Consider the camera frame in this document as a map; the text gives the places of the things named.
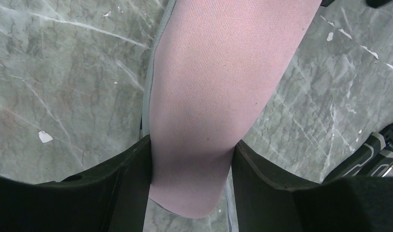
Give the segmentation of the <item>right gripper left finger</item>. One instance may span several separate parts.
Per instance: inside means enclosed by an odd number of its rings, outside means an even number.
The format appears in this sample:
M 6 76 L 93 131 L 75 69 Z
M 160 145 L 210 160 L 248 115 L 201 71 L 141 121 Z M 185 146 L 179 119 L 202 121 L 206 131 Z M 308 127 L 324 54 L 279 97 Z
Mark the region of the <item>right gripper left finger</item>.
M 149 136 L 60 182 L 0 176 L 0 232 L 141 232 L 151 176 Z

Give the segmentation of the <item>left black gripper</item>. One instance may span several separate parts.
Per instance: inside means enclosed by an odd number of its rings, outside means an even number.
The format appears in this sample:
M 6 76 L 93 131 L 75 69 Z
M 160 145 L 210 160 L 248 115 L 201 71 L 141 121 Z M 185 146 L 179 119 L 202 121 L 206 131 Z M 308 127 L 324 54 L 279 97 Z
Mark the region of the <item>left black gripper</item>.
M 322 0 L 320 6 L 329 7 L 336 2 L 339 2 L 340 4 L 356 4 L 369 8 L 381 8 L 385 5 L 393 3 L 393 0 Z

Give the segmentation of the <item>pink umbrella case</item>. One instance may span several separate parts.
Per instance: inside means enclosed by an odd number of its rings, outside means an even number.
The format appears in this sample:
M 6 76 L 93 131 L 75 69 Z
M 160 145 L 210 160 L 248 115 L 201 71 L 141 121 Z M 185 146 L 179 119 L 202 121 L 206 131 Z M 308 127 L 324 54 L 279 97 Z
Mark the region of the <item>pink umbrella case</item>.
M 139 135 L 151 138 L 150 198 L 185 218 L 225 195 L 236 144 L 257 120 L 319 0 L 170 0 L 154 39 Z

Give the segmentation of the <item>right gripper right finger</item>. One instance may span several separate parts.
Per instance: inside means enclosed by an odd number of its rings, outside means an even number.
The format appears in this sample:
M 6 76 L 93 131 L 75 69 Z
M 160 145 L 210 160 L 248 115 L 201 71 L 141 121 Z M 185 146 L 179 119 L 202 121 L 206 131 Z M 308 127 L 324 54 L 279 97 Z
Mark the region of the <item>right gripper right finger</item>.
M 393 232 L 393 177 L 318 184 L 235 147 L 232 177 L 241 232 Z

